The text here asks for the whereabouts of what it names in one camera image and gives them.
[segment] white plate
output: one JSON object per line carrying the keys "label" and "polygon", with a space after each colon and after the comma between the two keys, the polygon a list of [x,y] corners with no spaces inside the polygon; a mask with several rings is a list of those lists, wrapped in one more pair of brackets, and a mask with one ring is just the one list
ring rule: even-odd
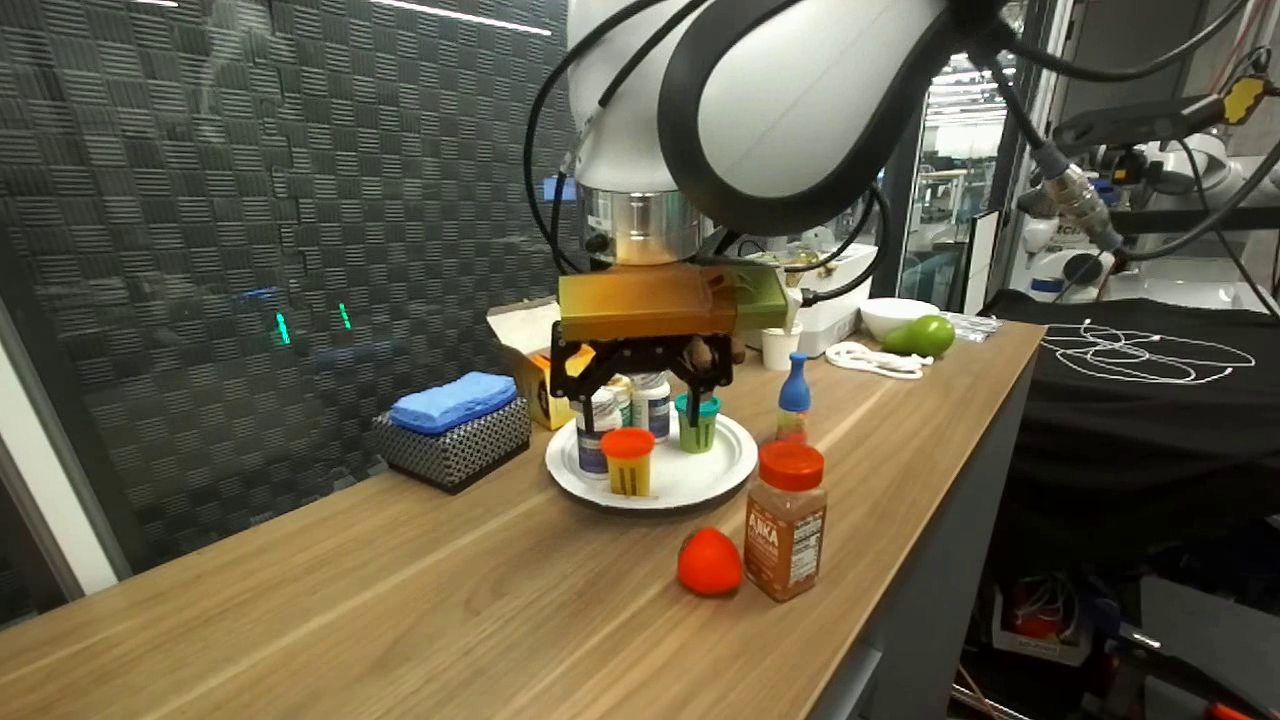
{"label": "white plate", "polygon": [[678,451],[677,436],[654,439],[646,468],[646,495],[607,494],[605,473],[585,473],[575,466],[575,425],[565,425],[546,443],[553,480],[588,505],[621,512],[669,512],[719,502],[736,494],[757,473],[757,439],[730,417],[716,421],[716,439],[707,451]]}

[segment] wooden table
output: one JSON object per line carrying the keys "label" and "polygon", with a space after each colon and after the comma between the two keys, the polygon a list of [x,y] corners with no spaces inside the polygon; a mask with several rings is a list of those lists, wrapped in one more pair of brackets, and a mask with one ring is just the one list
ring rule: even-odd
{"label": "wooden table", "polygon": [[[670,583],[689,530],[741,535],[741,495],[588,508],[546,480],[536,434],[461,495],[374,478],[8,629],[0,717],[940,711],[1037,344],[1008,326],[918,383],[813,363],[832,522],[793,603]],[[776,383],[741,374],[722,411],[763,436]]]}

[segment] wooden countertop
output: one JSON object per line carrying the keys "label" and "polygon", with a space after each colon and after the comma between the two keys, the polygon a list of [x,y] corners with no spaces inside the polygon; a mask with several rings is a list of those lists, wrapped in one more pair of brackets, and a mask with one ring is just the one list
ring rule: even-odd
{"label": "wooden countertop", "polygon": [[[828,451],[814,593],[677,590],[689,530],[567,502],[546,434],[477,488],[374,478],[0,633],[0,717],[798,717],[858,638],[1028,367],[1038,327],[951,349],[918,383],[813,363]],[[763,434],[779,375],[722,411]]]}

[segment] blue sponge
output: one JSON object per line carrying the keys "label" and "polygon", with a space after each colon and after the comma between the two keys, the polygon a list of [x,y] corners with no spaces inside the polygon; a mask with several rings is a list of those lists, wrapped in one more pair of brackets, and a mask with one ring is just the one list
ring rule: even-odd
{"label": "blue sponge", "polygon": [[425,436],[444,436],[461,425],[473,425],[481,417],[509,409],[511,400],[515,400],[511,375],[466,374],[452,383],[399,395],[392,406],[392,425]]}

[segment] black mesh wall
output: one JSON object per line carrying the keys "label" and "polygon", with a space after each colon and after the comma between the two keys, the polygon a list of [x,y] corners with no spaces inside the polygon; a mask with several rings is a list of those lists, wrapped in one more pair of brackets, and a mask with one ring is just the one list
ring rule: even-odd
{"label": "black mesh wall", "polygon": [[[482,307],[553,294],[519,137],[565,6],[426,6],[553,38],[371,0],[0,6],[2,300],[56,349],[131,568],[366,478],[366,417],[500,367]],[[277,38],[245,38],[255,9]]]}

